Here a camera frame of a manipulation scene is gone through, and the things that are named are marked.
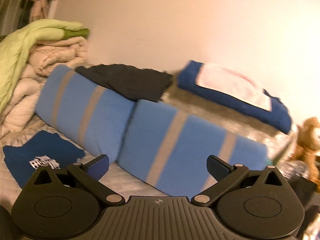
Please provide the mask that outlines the navy blue sweatshirt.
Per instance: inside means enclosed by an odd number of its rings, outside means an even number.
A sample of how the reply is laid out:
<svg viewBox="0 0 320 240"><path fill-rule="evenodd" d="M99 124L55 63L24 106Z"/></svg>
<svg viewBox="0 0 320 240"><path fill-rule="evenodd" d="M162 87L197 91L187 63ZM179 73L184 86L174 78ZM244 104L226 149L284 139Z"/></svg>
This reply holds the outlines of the navy blue sweatshirt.
<svg viewBox="0 0 320 240"><path fill-rule="evenodd" d="M4 162L20 188L41 164L53 169L66 168L85 156L84 150L47 131L36 133L22 146L4 146L3 152Z"/></svg>

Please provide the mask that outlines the beige quilted bedspread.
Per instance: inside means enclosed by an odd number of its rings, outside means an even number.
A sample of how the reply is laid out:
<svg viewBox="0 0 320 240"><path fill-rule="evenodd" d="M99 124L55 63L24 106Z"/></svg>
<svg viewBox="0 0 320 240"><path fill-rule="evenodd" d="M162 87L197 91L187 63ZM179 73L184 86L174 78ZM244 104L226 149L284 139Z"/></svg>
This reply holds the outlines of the beige quilted bedspread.
<svg viewBox="0 0 320 240"><path fill-rule="evenodd" d="M50 127L40 118L32 118L31 124L19 132L10 132L1 139L1 148L4 146L22 146L31 139L36 132L47 131L53 133L56 129ZM1 206L11 211L14 202L22 189L9 173L4 164L4 152L1 150ZM111 164L108 171L100 180L96 180L87 174L85 164L93 160L93 155L85 153L85 157L73 165L68 165L67 178L76 188L92 194L97 200L105 205L117 206L123 201L129 200L130 196L165 197L149 184L132 176L117 164Z"/></svg>

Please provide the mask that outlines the left blue striped pillow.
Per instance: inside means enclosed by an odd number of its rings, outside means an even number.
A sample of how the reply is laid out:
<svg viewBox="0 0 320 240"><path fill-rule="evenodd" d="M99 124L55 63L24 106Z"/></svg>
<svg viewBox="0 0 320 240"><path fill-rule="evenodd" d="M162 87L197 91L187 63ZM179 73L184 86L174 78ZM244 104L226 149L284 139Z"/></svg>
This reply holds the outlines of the left blue striped pillow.
<svg viewBox="0 0 320 240"><path fill-rule="evenodd" d="M36 114L90 154L118 158L135 103L65 65L47 79Z"/></svg>

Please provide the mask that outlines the blue striped pillow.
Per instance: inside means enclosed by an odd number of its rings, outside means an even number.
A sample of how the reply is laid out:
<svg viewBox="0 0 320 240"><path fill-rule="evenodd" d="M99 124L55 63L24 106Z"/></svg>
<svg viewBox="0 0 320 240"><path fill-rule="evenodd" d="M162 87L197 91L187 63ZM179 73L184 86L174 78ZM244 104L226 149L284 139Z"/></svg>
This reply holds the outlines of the blue striped pillow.
<svg viewBox="0 0 320 240"><path fill-rule="evenodd" d="M206 168L209 155L252 170L269 163L264 144L171 105L140 100L117 163L165 194L192 198L214 183Z"/></svg>
<svg viewBox="0 0 320 240"><path fill-rule="evenodd" d="M65 65L47 79L36 114L90 154L118 158L135 103Z"/></svg>

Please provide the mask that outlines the right blue striped pillow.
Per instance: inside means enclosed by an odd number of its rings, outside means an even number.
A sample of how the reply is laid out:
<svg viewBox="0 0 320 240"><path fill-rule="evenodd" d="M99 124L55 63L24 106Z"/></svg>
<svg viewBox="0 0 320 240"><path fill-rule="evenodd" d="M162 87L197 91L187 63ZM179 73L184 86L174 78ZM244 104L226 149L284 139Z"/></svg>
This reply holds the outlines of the right blue striped pillow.
<svg viewBox="0 0 320 240"><path fill-rule="evenodd" d="M252 170L269 163L264 144L171 105L140 100L117 163L165 194L192 198L214 183L206 168L209 155Z"/></svg>

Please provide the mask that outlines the dark bag with clutter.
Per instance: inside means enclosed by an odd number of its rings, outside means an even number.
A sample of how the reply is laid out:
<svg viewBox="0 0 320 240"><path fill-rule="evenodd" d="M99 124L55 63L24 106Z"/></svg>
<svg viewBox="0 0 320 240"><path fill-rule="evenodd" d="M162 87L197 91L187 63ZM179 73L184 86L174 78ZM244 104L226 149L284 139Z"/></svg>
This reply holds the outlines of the dark bag with clutter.
<svg viewBox="0 0 320 240"><path fill-rule="evenodd" d="M309 180L310 168L300 160L282 163L278 168L304 207L305 217L297 238L319 239L319 193L317 185Z"/></svg>

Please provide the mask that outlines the folded dark blue garment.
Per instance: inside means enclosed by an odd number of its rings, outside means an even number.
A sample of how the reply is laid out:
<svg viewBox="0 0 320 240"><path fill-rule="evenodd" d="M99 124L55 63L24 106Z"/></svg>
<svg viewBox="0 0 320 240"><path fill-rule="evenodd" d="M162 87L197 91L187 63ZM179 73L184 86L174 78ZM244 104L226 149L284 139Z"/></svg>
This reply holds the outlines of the folded dark blue garment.
<svg viewBox="0 0 320 240"><path fill-rule="evenodd" d="M287 134L291 130L291 116L280 98L234 70L191 60L178 75L177 86L255 118L282 133Z"/></svg>

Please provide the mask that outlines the brown teddy bear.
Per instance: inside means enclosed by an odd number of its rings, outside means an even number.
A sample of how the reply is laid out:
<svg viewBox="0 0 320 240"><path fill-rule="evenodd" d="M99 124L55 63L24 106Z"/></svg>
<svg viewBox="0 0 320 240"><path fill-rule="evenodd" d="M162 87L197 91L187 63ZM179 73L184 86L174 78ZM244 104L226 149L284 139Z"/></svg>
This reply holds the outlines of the brown teddy bear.
<svg viewBox="0 0 320 240"><path fill-rule="evenodd" d="M319 120L317 117L308 118L297 128L296 148L290 160L301 160L307 165L308 180L317 185L317 192L319 192L319 169L316 166L317 153L319 153Z"/></svg>

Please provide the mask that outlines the cream bundled comforter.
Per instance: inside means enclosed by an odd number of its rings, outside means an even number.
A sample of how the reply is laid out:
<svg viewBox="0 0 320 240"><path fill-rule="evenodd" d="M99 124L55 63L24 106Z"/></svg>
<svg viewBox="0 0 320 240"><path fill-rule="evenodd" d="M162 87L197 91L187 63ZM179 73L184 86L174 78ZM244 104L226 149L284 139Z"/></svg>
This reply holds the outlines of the cream bundled comforter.
<svg viewBox="0 0 320 240"><path fill-rule="evenodd" d="M87 59L87 40L71 37L61 41L37 41L31 48L27 63L10 101L1 112L1 137L25 128L35 113L36 103L46 79L54 68L83 65Z"/></svg>

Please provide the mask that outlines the black folded garment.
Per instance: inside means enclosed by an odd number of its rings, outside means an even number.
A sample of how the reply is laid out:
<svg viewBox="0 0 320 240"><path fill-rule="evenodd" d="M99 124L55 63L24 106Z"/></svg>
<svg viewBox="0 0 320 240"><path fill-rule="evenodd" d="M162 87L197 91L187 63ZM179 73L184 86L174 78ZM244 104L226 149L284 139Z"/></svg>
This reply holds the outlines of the black folded garment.
<svg viewBox="0 0 320 240"><path fill-rule="evenodd" d="M80 66L75 71L97 85L114 90L132 101L159 101L173 79L167 72L139 69L125 64L100 64L89 68Z"/></svg>

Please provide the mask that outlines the light green blanket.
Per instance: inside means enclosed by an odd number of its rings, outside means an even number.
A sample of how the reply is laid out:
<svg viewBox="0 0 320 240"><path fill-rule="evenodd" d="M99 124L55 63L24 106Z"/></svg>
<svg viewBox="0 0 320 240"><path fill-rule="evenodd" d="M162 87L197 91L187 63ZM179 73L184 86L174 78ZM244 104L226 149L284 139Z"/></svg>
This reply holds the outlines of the light green blanket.
<svg viewBox="0 0 320 240"><path fill-rule="evenodd" d="M9 34L1 41L1 111L12 97L29 51L37 41L61 41L89 36L89 29L80 22L56 19L36 20Z"/></svg>

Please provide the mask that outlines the dark barred window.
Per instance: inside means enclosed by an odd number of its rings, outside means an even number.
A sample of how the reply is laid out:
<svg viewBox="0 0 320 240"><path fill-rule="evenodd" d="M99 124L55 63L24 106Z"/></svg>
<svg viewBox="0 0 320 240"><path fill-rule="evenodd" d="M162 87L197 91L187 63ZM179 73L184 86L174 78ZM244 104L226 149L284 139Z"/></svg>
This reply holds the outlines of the dark barred window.
<svg viewBox="0 0 320 240"><path fill-rule="evenodd" d="M31 0L1 0L1 36L26 26L32 5Z"/></svg>

